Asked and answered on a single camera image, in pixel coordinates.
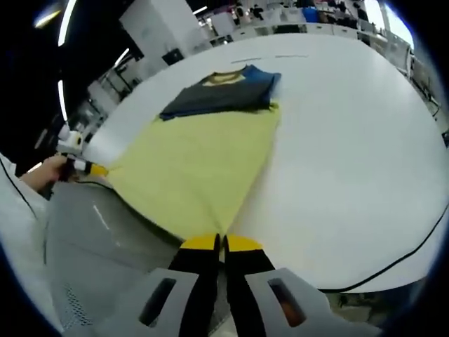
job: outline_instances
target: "yellow cloth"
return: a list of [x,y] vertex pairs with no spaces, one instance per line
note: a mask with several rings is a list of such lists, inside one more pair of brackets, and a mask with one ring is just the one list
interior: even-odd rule
[[272,104],[257,113],[157,118],[109,168],[108,180],[136,211],[181,239],[224,235],[270,153],[279,115]]

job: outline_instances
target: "gray floor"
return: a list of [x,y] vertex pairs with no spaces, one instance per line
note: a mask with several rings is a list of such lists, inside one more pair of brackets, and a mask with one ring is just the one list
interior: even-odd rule
[[[148,272],[168,267],[180,242],[103,187],[58,183],[46,243],[53,304],[65,330],[101,322],[118,296]],[[210,330],[229,315],[225,278]]]

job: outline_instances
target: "white table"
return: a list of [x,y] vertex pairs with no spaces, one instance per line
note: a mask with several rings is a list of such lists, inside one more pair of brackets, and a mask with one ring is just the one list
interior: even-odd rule
[[[413,250],[449,200],[448,158],[413,87],[357,40],[282,34],[187,58],[137,87],[85,157],[111,163],[181,89],[251,58],[262,70],[282,73],[275,92],[282,116],[272,158],[232,232],[258,240],[276,267],[320,289],[355,284]],[[448,213],[415,255],[353,291],[392,289],[425,276]]]

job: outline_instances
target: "white cabinet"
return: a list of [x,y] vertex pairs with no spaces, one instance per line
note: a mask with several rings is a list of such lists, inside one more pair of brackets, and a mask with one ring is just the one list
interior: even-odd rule
[[307,33],[333,35],[332,25],[327,23],[307,23]]
[[350,39],[357,39],[357,30],[345,26],[333,25],[334,35],[338,37],[349,37]]
[[240,41],[257,37],[257,33],[253,27],[247,27],[236,30],[231,36],[234,41]]

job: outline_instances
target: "folded shirt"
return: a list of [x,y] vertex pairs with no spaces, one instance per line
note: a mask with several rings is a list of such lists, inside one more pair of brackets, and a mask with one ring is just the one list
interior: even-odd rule
[[263,72],[253,65],[237,72],[213,73],[183,89],[159,116],[167,121],[196,114],[268,109],[280,78],[280,74]]

